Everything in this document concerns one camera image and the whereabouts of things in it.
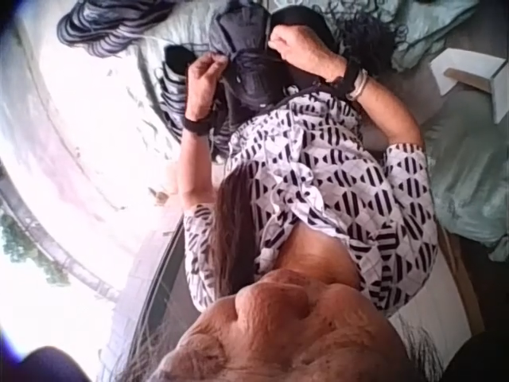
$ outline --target black and white patterned blouse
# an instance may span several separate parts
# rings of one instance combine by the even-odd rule
[[[387,316],[429,277],[437,226],[425,155],[387,149],[380,165],[359,140],[359,116],[325,92],[301,95],[244,123],[230,141],[231,168],[249,161],[259,240],[255,279],[271,271],[293,226],[336,237],[359,270],[361,291]],[[208,257],[212,205],[185,212],[185,270],[196,308],[216,300]]]

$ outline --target long sleeve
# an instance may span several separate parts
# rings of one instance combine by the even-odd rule
[[[210,239],[213,204],[197,205],[184,214],[185,275],[194,306],[203,312],[216,300]]]

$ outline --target wrist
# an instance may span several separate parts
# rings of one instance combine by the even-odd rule
[[[317,73],[326,82],[333,82],[338,77],[343,77],[347,70],[347,61],[344,57],[332,54],[321,65],[321,70]]]
[[[202,119],[204,119],[205,117],[207,117],[207,115],[203,112],[198,111],[198,110],[193,110],[193,109],[185,110],[185,118],[188,119],[189,121],[198,122],[198,121],[201,121]]]

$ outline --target sky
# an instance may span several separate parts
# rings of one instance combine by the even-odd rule
[[[41,346],[55,346],[94,380],[115,305],[69,278],[70,286],[49,285],[31,259],[11,263],[0,245],[0,326],[21,357]]]

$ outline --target black wristband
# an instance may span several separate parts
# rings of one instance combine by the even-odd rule
[[[336,96],[345,99],[346,95],[356,89],[356,80],[360,73],[360,63],[357,60],[348,60],[343,77],[337,77],[330,86]]]
[[[208,132],[212,129],[211,114],[198,121],[192,121],[184,117],[184,129],[186,129],[187,131],[191,131],[192,133],[199,135],[200,137],[208,135]]]

